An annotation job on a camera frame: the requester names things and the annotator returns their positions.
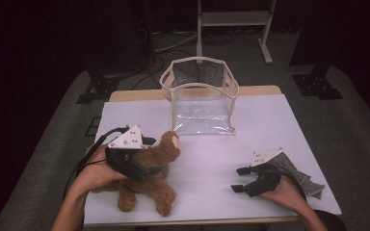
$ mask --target folded cloth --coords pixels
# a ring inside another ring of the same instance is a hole
[[[326,186],[312,182],[310,180],[311,176],[298,171],[284,152],[278,154],[268,163],[289,171],[296,178],[297,182],[299,182],[306,196],[313,196],[317,199],[321,199],[322,190]]]

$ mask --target transparent tote bag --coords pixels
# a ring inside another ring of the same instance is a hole
[[[160,79],[178,135],[235,135],[232,113],[239,85],[224,61],[175,60]]]

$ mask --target brown fur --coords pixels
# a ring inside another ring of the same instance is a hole
[[[105,187],[94,190],[119,191],[118,207],[123,212],[132,211],[135,207],[135,193],[145,193],[155,201],[156,210],[163,217],[170,214],[176,198],[173,188],[165,181],[169,173],[169,163],[180,154],[179,147],[175,147],[172,138],[177,137],[174,131],[168,131],[161,137],[161,141],[154,147],[140,150],[135,154],[134,160],[144,167],[164,167],[155,175],[148,175],[142,182],[124,179],[113,182]]]

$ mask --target person's left hand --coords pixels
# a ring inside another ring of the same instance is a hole
[[[106,147],[107,145],[105,144],[100,145],[94,152],[88,163],[99,162],[83,168],[72,185],[72,187],[77,188],[75,190],[78,190],[80,193],[89,192],[95,188],[108,185],[113,181],[127,178],[107,165],[105,161]]]

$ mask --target human hand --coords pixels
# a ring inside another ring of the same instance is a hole
[[[307,202],[293,181],[284,175],[281,175],[280,183],[273,191],[265,192],[260,196],[294,212],[298,212],[303,206],[307,206]]]
[[[102,144],[93,153],[86,165],[77,178],[74,180],[70,189],[77,190],[80,193],[87,193],[95,188],[110,184],[127,178],[125,175],[113,170],[107,165],[105,159],[106,144]]]

